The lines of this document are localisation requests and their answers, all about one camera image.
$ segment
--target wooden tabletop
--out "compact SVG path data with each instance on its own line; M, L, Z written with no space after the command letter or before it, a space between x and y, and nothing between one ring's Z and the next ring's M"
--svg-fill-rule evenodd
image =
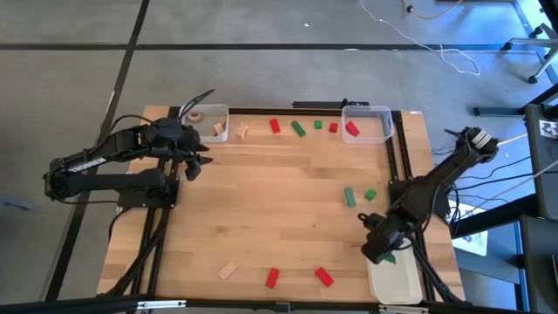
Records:
M149 119L166 117L168 106L148 106ZM432 168L432 154L422 113L402 112L414 175ZM269 119L281 132L273 134ZM296 119L306 131L300 138L290 126ZM314 129L314 120L323 122ZM209 144L214 161L195 181L179 168L180 191L171 211L157 297L377 302L366 261L360 252L367 229L357 213L384 214L391 178L386 147L349 145L340 132L329 133L339 117L230 116L227 143ZM249 129L235 136L241 122ZM393 136L402 175L397 136ZM156 167L156 160L135 160L130 171ZM357 206L345 205L344 188L355 191ZM368 188L378 192L367 201ZM112 232L99 292L113 287L138 254L146 210L122 215ZM432 218L425 232L428 257L453 293L463 298L459 271L447 226ZM229 262L237 269L222 280ZM279 269L276 287L265 286L270 268ZM324 267L335 282L326 288L314 272ZM146 290L146 280L141 291Z

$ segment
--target red block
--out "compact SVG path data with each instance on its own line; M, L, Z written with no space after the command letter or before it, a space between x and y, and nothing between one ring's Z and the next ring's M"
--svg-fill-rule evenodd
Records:
M337 123L331 122L330 124L330 132L337 133Z
M271 289L275 288L277 278L279 277L279 270L272 268L269 272L268 281L265 283Z
M273 133L281 132L281 128L279 127L279 122L277 122L277 119L271 119L269 121L269 124L271 125L271 131L273 131Z
M347 123L345 128L347 129L347 132L352 134L352 136L357 136L360 133L357 129L357 126L355 126L355 124L352 123L352 121L349 121L349 123Z
M330 274L328 274L323 267L316 270L316 276L322 280L322 283L325 284L326 287L331 286L333 283L333 278L331 278Z

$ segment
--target green cube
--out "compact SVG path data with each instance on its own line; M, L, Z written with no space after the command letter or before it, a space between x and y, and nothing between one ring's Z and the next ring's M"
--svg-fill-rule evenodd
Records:
M364 198L368 201L372 201L374 199L374 197L376 197L376 191L369 188L368 191L366 191L366 194L364 195Z
M395 263L396 263L396 262L395 262L395 256L394 256L392 253L390 253L390 255L386 256L386 257L385 257L385 260L388 261L388 262L390 262L390 263L392 263L392 264L394 264L394 265L395 265Z
M347 205L349 207L357 206L355 195L352 193L352 188L345 188L345 199L347 199Z
M303 137L304 135L306 135L306 132L304 132L303 127L300 126L298 121L294 120L290 122L290 124L295 128L295 131L298 133L298 136Z

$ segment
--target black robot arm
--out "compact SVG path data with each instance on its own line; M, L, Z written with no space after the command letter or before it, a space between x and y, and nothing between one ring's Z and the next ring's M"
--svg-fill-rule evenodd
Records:
M499 140L478 127L466 127L460 133L448 132L458 137L453 153L427 175L408 183L385 217L358 215L370 230L361 250L373 263L383 261L405 237L411 238L419 228L425 229L433 215L435 200L440 195L447 195L455 180L468 168L489 162L498 152Z
M183 126L178 119L157 119L150 125L117 131L93 148L53 160L49 172L44 175L45 194L60 201L84 191L112 189L160 198L169 194L169 186L168 179L158 168L139 174L87 174L84 171L110 161L154 157L184 161L186 177L192 181L200 173L201 165L211 161L198 154L207 150L209 148L201 144L200 135L193 127Z

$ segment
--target cable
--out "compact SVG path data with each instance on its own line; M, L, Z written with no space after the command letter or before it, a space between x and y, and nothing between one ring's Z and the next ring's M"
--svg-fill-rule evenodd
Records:
M530 158L531 158L531 156L527 156L527 157L525 157L525 158L523 158L523 159L520 159L520 160L518 160L518 161L514 161L514 162L509 163L509 164L507 164L507 165L497 167L497 168L495 168L495 169L490 173L490 175L488 175L488 176L486 176L486 177L477 177L477 176L469 175L469 176L460 177L460 178L458 178L458 180L461 180L461 179L478 179L478 180L485 180L485 179L488 179L488 178L490 178L491 176L493 176L493 174L494 174L497 170L500 170L500 169L505 168L505 167L513 166L513 165L515 165L515 164L518 164L518 163L520 163L520 162L522 162L522 161L524 161L524 160L528 160L528 159L530 159Z
M545 171L545 172L546 172L547 174L558 174L558 171ZM469 186L469 187L456 188L455 191L461 191L461 190L469 189L469 188L476 188L476 187L480 187L480 186L483 186L483 185L485 185L485 184L490 184L490 183L496 183L496 182L502 182L502 181L509 181L509 180L513 180L513 179L517 179L517 178L526 177L526 176L528 176L528 175L531 175L532 177L529 178L529 179L526 179L524 182L527 182L527 181L529 181L529 180L531 180L531 179L533 179L533 178L536 178L536 177L533 176L533 173L531 173L531 174L519 174L519 175L514 175L514 176L507 177L507 178L503 178L503 179L481 182L481 183L478 183L478 184L475 184L475 185L472 185L472 186Z
M439 50L434 50L434 49L432 49L432 48L430 48L430 47L428 47L428 46L426 46L426 45L424 45L424 44L419 44L419 42L417 42L417 41L414 40L413 38L410 38L410 37L408 37L408 36L403 35L403 33L402 33L397 27L395 27L395 26L389 24L388 22L386 22L385 20L383 20L383 19L381 19L381 18L375 18L374 15L364 7L363 0L359 0L359 1L360 1L360 5L363 7L363 9L366 11L366 13L368 13L368 14L372 17L372 19L373 19L374 21L380 22L380 23L384 23L384 24L390 26L393 30L395 30L397 33L399 33L399 35L400 35L402 38L409 39L409 40L411 40L413 43L415 43L416 45L419 45L419 46L421 46L421 47L423 47L423 48L425 48L425 49L427 49L427 50L429 50L429 51L432 51L432 52L439 52L439 57L442 59L442 61L444 61L445 64L452 66L457 72L459 72L459 73L468 73L468 74L472 74L472 75L475 75L475 76L479 76L479 75L480 75L480 69L479 69L479 67L477 66L477 63L473 60L473 58L467 56L463 51L461 51L461 50L459 50L459 49L444 49L444 48L442 47L442 44L439 46ZM471 61L471 62L473 63L476 72L461 71L461 70L457 67L457 65L454 65L453 63L448 62L448 61L446 61L446 60L444 59L444 51L457 51L457 52L459 52L463 57L469 59L469 61Z
M179 110L178 120L181 120L186 113L188 113L194 106L198 105L202 100L204 100L207 96L211 95L215 92L215 89L210 89L207 92L204 92L202 95L196 96L188 101L186 104L182 105Z
M114 130L114 127L116 127L116 125L117 125L121 120L123 120L123 119L125 119L125 118L137 118L137 119L142 119L142 120L144 120L145 122L149 122L150 124L153 123L153 121L151 121L150 119L148 119L148 118L146 118L146 117L142 117L142 116L140 116L140 115L138 115L138 114L125 114L125 115L119 116L119 117L112 123L112 125L111 125L111 131L109 131L109 133L111 133L112 130Z
M114 227L114 223L119 219L120 216L122 216L124 213L126 213L130 209L132 209L132 208L122 208L122 211L114 216L114 218L111 221L111 225L108 227L108 241L111 241L112 227Z
M446 14L447 12L453 10L453 8L455 8L456 6L460 5L462 2L463 2L463 0L459 0L459 1L458 1L456 4L454 4L452 7L448 8L448 9L445 10L445 11L442 11L441 13L439 13L439 14L433 16L433 17L424 17L424 16L421 16L420 14L418 14L418 13L412 8L412 5L409 5L409 3L408 3L406 0L403 0L403 3L405 4L405 8L407 9L407 12L411 12L412 14L416 15L418 18L422 18L422 19L426 19L426 20L428 20L428 19L434 19L434 18L437 18L437 17L441 17L441 16L443 16L444 14Z
M498 146L500 147L500 146L502 146L502 145L506 145L507 143L511 143L511 142L513 142L514 140L518 140L518 139L520 139L520 138L522 138L522 137L524 137L524 136L527 136L527 134L524 133L524 134L522 134L522 135L518 135L518 136L516 136L516 137L514 137L514 138L511 138L511 139L509 139L509 140L503 140L503 141L501 141L500 143L498 143Z
M118 201L64 201L58 197L55 199L63 204L80 205L80 204L118 204Z
M540 176L541 174L544 174L544 173L547 172L551 167L554 167L556 164L558 164L558 160L555 160L555 162L553 162L553 163L551 163L550 165L546 166L544 169L542 169L542 170L539 171L538 173L532 175L532 176L529 177L528 179L526 179L526 180L524 180L524 181L522 181L522 182L520 182L520 183L518 183L518 184L512 186L511 188L505 189L504 191L502 191L502 192L496 194L495 196L489 198L489 199L486 200L486 201L483 201L483 202L482 202L479 206L477 206L476 208L479 208L479 207L481 207L482 205L488 203L489 201L496 199L498 196L503 195L503 194L505 194L505 193L507 193L507 192L509 192L509 191L511 191L511 190L513 190L513 189L515 189L515 188L517 188L517 187L519 187L519 186L525 184L526 182L531 181L532 179L534 179L534 178Z

